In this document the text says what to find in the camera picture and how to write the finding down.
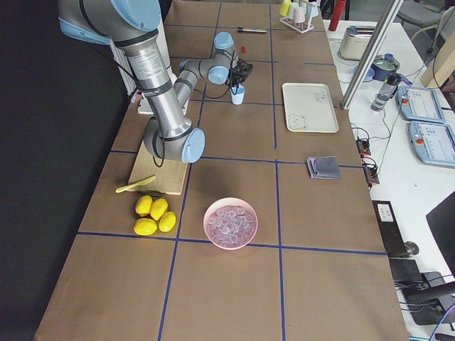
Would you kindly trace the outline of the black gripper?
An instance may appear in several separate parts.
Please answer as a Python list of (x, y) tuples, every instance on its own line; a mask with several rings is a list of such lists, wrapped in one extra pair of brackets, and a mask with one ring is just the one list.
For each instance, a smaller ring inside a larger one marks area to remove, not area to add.
[(239, 92), (240, 84), (244, 83), (253, 71), (253, 64), (247, 63), (243, 59), (238, 59), (237, 64), (230, 71), (230, 84), (232, 93)]

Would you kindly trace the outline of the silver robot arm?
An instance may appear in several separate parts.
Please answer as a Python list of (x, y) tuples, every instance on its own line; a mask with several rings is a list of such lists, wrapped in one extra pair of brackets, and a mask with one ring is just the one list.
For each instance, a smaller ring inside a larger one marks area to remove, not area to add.
[(253, 66), (237, 55), (232, 36), (218, 33), (210, 59), (185, 60), (173, 81), (159, 50), (161, 7), (158, 1), (59, 1), (61, 31), (68, 37), (114, 45), (122, 50), (154, 118), (146, 125), (144, 145), (154, 157), (195, 163), (203, 154), (205, 134), (192, 125), (183, 106), (197, 82), (237, 89)]

